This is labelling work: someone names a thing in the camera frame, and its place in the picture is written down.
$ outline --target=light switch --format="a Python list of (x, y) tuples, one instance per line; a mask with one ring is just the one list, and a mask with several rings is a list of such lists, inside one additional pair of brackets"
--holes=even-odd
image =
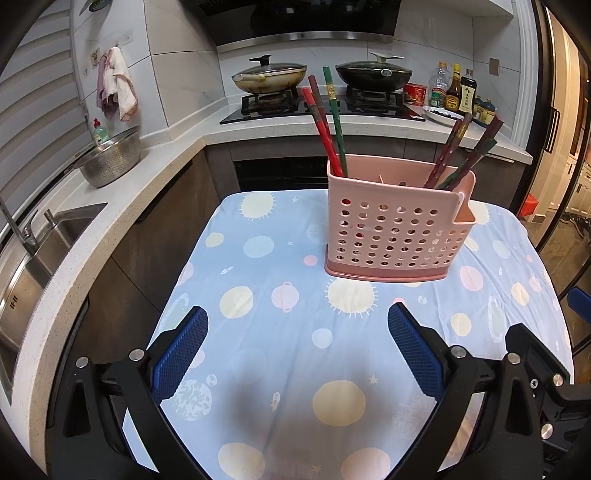
[(495, 77), (498, 77), (501, 72), (501, 65), (499, 62), (499, 59), (490, 59), (488, 62), (488, 73), (491, 75), (494, 75)]

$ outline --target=green chopstick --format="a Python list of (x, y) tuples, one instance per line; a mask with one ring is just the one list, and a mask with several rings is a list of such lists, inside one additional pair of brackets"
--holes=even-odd
[(322, 67), (322, 71), (324, 72), (324, 79), (326, 81), (326, 90), (329, 94), (330, 111), (333, 115), (333, 121), (335, 122), (336, 142), (339, 147), (340, 164), (343, 167), (343, 174), (345, 177), (349, 177), (347, 157), (345, 155), (345, 139), (343, 138), (343, 129), (340, 126), (339, 106), (336, 103), (335, 84), (332, 80), (330, 67)]

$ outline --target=pink plastic basket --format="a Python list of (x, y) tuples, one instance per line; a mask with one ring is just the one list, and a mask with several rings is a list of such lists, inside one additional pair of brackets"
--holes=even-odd
[[(474, 173), (446, 192), (421, 188), (432, 163), (347, 155), (347, 165), (350, 178), (335, 177), (327, 167), (327, 273), (385, 282), (445, 278), (476, 223), (468, 207)], [(441, 179), (455, 169), (446, 167)]]

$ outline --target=lid handle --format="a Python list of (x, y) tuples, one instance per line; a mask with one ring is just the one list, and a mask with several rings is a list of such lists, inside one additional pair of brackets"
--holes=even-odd
[(248, 59), (248, 61), (258, 61), (261, 63), (261, 67), (265, 67), (267, 65), (269, 65), (269, 57), (271, 56), (271, 54), (267, 54), (267, 55), (263, 55), (261, 57), (257, 57), (255, 59)]
[(378, 63), (386, 63), (386, 60), (390, 60), (390, 59), (403, 59), (404, 57), (398, 57), (396, 55), (388, 57), (386, 55), (382, 55), (381, 53), (375, 53), (373, 51), (369, 52), (372, 55), (375, 55), (375, 57), (378, 59)]

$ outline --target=stove burner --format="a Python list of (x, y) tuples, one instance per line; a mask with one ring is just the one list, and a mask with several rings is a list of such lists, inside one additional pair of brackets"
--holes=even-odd
[(352, 111), (386, 113), (392, 110), (403, 109), (402, 95), (395, 92), (366, 92), (357, 90), (349, 85), (345, 99), (347, 106)]
[(264, 95), (254, 94), (242, 97), (242, 115), (250, 116), (252, 113), (293, 113), (298, 109), (300, 97), (297, 89), (283, 90), (278, 93)]

